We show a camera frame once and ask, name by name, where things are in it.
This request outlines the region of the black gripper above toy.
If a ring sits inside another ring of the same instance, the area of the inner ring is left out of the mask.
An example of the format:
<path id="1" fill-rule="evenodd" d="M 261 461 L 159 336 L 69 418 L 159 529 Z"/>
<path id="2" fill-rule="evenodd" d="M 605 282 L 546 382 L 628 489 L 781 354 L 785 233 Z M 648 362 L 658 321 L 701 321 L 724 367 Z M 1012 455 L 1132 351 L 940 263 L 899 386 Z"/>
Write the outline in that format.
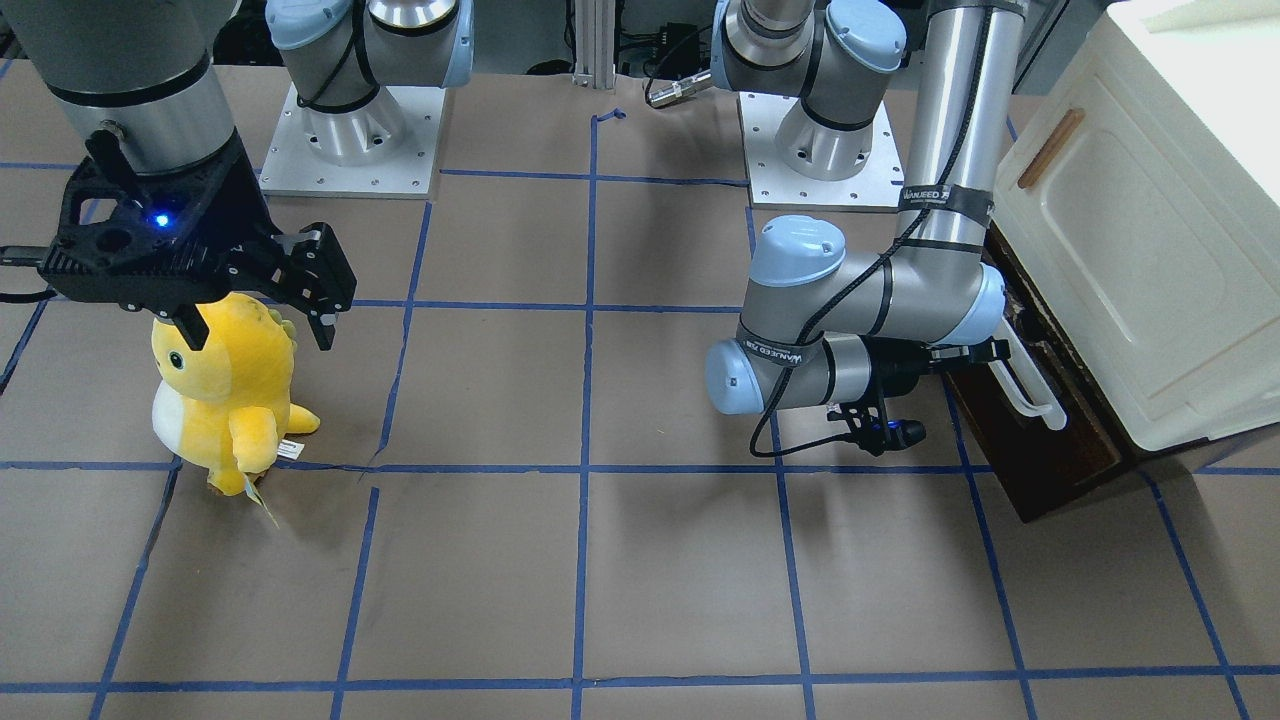
<path id="1" fill-rule="evenodd" d="M 142 176 L 109 129 L 67 183 L 59 227 L 38 274 L 63 296 L 154 311 L 160 338 L 202 351 L 202 311 L 251 290 L 306 315 L 321 351 L 349 310 L 357 279 L 334 229 L 315 222 L 279 234 L 237 133 L 182 170 Z"/>

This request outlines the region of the silver robot arm left side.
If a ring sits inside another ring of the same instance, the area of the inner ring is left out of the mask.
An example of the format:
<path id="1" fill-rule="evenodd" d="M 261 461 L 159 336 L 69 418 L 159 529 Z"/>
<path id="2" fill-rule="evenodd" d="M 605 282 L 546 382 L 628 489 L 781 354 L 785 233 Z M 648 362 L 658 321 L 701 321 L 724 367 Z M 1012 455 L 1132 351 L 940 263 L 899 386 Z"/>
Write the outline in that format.
<path id="1" fill-rule="evenodd" d="M 833 223 L 778 215 L 758 232 L 732 340 L 707 355 L 723 414 L 768 414 L 913 389 L 933 347 L 987 341 L 1004 278 L 982 259 L 1006 138 L 1024 1 L 931 1 L 924 72 L 891 249 L 850 249 Z M 721 1 L 722 88 L 799 100 L 814 129 L 868 136 L 908 46 L 879 1 Z"/>

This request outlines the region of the black gripper by drawer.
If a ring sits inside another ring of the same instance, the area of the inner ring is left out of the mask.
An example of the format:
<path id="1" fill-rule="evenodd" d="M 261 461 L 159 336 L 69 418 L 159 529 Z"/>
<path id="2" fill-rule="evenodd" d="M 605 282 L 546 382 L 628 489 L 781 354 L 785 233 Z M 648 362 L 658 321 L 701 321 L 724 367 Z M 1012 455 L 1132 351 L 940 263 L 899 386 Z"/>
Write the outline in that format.
<path id="1" fill-rule="evenodd" d="M 928 348 L 905 340 L 882 340 L 879 388 L 883 396 L 904 396 L 916 387 L 923 375 L 961 370 L 983 363 L 986 363 L 986 342 Z"/>

